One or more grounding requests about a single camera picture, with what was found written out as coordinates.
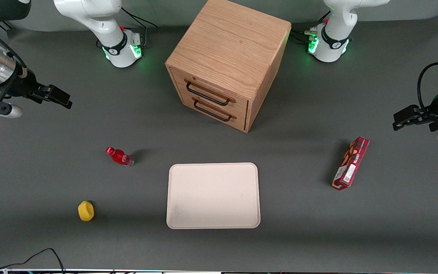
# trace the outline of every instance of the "red bottle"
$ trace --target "red bottle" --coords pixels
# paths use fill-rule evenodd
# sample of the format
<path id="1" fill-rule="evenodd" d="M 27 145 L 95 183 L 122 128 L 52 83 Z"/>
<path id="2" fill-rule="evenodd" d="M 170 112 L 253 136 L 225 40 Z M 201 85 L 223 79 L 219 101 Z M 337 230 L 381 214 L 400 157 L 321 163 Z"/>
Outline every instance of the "red bottle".
<path id="1" fill-rule="evenodd" d="M 106 149 L 106 153 L 111 155 L 111 159 L 113 159 L 113 161 L 124 167 L 132 167 L 134 165 L 134 160 L 120 149 L 108 147 Z"/>

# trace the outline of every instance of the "black metal handle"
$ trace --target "black metal handle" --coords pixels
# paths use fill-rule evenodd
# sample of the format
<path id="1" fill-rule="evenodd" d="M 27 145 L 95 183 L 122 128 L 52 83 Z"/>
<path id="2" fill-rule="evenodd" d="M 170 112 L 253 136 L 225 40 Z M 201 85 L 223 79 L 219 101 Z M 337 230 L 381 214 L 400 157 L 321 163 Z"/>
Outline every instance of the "black metal handle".
<path id="1" fill-rule="evenodd" d="M 194 107 L 195 107 L 196 109 L 198 109 L 198 110 L 200 110 L 200 111 L 202 111 L 202 112 L 205 112 L 205 113 L 209 114 L 210 116 L 215 117 L 215 118 L 217 118 L 217 119 L 219 119 L 219 120 L 221 120 L 221 121 L 223 121 L 223 122 L 228 122 L 229 120 L 231 120 L 232 115 L 229 115 L 228 118 L 224 119 L 224 118 L 222 118 L 222 117 L 219 116 L 219 115 L 216 115 L 216 114 L 214 114 L 214 113 L 212 113 L 212 112 L 210 112 L 210 111 L 208 111 L 208 110 L 206 110 L 206 109 L 203 109 L 203 108 L 201 108 L 201 107 L 198 107 L 198 106 L 197 106 L 197 102 L 198 102 L 197 100 L 194 100 Z"/>
<path id="2" fill-rule="evenodd" d="M 197 91 L 191 89 L 191 88 L 190 88 L 190 84 L 191 84 L 190 82 L 187 82 L 187 90 L 190 91 L 190 92 L 192 92 L 193 94 L 195 94 L 195 95 L 197 95 L 197 96 L 200 96 L 200 97 L 202 97 L 202 98 L 204 98 L 204 99 L 207 99 L 207 100 L 209 100 L 209 101 L 211 101 L 211 102 L 214 102 L 214 103 L 216 103 L 216 104 L 218 104 L 218 105 L 220 105 L 220 106 L 225 106 L 225 105 L 227 105 L 227 104 L 229 103 L 229 98 L 226 100 L 226 102 L 219 102 L 219 101 L 217 101 L 217 100 L 214 99 L 214 98 L 210 98 L 210 97 L 207 96 L 207 95 L 204 95 L 204 94 L 202 94 L 202 93 L 200 93 L 200 92 L 197 92 Z"/>

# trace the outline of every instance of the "wooden cabinet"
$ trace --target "wooden cabinet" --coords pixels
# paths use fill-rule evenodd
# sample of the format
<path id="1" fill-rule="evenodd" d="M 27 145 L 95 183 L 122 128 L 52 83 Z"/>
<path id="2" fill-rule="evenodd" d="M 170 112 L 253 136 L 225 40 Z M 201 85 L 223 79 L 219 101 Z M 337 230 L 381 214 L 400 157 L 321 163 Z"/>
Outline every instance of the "wooden cabinet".
<path id="1" fill-rule="evenodd" d="M 185 106 L 248 132 L 280 66 L 291 24 L 208 0 L 165 65 Z"/>

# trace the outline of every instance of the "drawer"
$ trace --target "drawer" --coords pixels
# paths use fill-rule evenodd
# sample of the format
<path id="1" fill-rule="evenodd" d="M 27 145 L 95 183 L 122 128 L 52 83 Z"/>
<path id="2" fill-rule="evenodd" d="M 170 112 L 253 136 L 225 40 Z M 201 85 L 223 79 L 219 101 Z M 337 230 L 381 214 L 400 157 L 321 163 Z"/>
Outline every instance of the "drawer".
<path id="1" fill-rule="evenodd" d="M 211 84 L 198 80 L 196 77 L 193 77 L 188 73 L 184 73 L 174 68 L 170 68 L 170 71 L 172 72 L 181 97 L 200 97 L 209 105 L 215 106 L 227 113 L 246 116 L 248 100 L 235 96 L 230 92 L 224 92 L 218 88 L 214 88 Z"/>
<path id="2" fill-rule="evenodd" d="M 218 121 L 221 121 L 233 128 L 244 131 L 244 126 L 246 123 L 245 115 L 228 113 L 227 111 L 224 111 L 223 109 L 220 109 L 219 107 L 210 104 L 209 101 L 206 101 L 194 94 L 182 94 L 182 100 L 184 101 L 185 106 L 211 118 L 214 118 Z"/>

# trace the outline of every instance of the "white tray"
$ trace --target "white tray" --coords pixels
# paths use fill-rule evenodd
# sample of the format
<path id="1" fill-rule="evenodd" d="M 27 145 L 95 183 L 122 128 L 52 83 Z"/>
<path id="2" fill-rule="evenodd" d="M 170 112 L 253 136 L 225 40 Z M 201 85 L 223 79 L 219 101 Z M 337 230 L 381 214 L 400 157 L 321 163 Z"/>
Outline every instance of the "white tray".
<path id="1" fill-rule="evenodd" d="M 168 175 L 171 229 L 255 228 L 258 169 L 253 163 L 177 164 Z"/>

